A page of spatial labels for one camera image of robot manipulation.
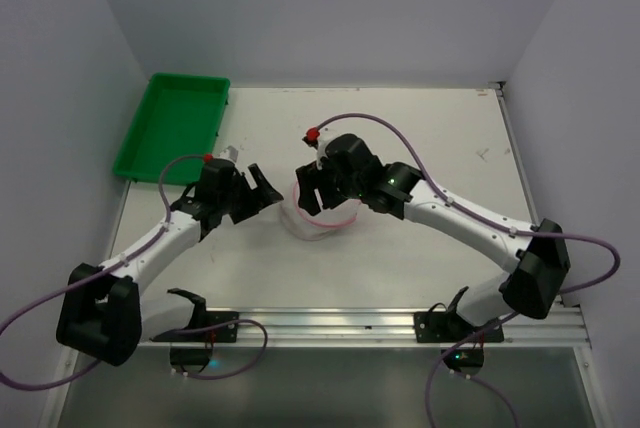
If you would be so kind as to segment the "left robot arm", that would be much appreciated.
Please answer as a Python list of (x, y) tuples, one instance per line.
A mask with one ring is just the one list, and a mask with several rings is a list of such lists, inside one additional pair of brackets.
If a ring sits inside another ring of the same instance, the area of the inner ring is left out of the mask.
[(198, 180), (166, 202), (164, 217), (150, 232), (100, 265), (82, 263), (71, 272), (57, 341), (120, 366), (143, 340), (203, 333), (208, 315), (202, 296), (180, 288), (150, 302), (143, 302), (142, 295), (224, 218), (238, 224), (282, 199), (255, 164), (241, 172), (227, 159), (205, 161)]

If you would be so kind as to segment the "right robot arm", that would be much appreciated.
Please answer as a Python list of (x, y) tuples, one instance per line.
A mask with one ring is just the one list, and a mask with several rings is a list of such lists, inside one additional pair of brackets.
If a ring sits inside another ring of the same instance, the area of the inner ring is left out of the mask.
[(403, 162), (384, 164), (354, 134), (307, 131), (315, 161), (297, 168), (297, 205), (310, 215), (348, 200), (372, 211), (433, 228), (493, 261), (501, 274), (461, 288), (445, 311), (426, 316), (430, 336), (459, 341), (512, 312), (547, 317), (570, 268), (561, 227), (549, 220), (533, 228), (482, 209), (461, 209), (455, 199)]

